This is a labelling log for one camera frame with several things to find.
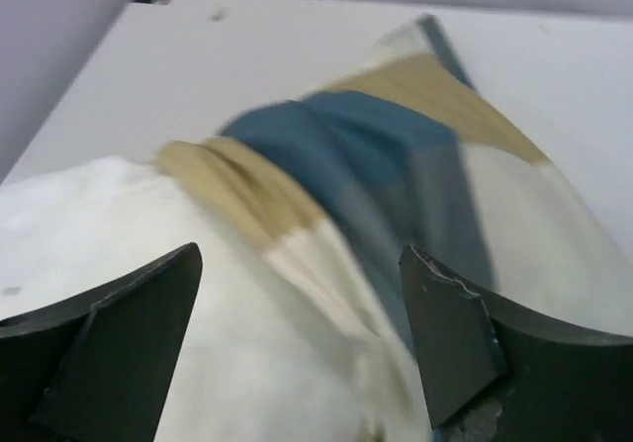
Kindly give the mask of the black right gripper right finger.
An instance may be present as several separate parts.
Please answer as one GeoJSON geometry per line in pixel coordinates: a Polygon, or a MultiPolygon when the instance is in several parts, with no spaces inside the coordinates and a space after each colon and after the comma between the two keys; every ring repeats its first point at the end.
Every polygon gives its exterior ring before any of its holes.
{"type": "Polygon", "coordinates": [[[400,269],[438,440],[631,439],[629,337],[529,309],[414,247],[400,269]]]}

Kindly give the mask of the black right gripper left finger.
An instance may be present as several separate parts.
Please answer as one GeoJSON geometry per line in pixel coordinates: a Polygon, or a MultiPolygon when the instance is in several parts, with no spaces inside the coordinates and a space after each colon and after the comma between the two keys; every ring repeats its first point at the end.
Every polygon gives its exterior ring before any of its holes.
{"type": "Polygon", "coordinates": [[[203,270],[183,245],[1,322],[4,441],[151,441],[203,270]]]}

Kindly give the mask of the white pillow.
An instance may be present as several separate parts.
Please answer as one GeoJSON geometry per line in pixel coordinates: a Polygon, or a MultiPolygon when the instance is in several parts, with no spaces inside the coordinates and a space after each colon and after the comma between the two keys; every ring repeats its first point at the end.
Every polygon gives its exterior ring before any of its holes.
{"type": "Polygon", "coordinates": [[[5,441],[426,441],[416,365],[334,224],[119,157],[1,189],[5,441]]]}

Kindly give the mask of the blue tan white pillowcase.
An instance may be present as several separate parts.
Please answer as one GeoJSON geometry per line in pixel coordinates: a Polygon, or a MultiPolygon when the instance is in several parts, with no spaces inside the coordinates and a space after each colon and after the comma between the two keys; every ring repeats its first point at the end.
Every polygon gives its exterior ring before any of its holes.
{"type": "Polygon", "coordinates": [[[173,384],[199,441],[347,435],[319,351],[367,411],[352,424],[427,440],[398,261],[413,245],[478,284],[570,322],[632,331],[632,267],[571,183],[442,59],[419,27],[368,70],[248,112],[156,155],[241,237],[205,271],[173,384]]]}

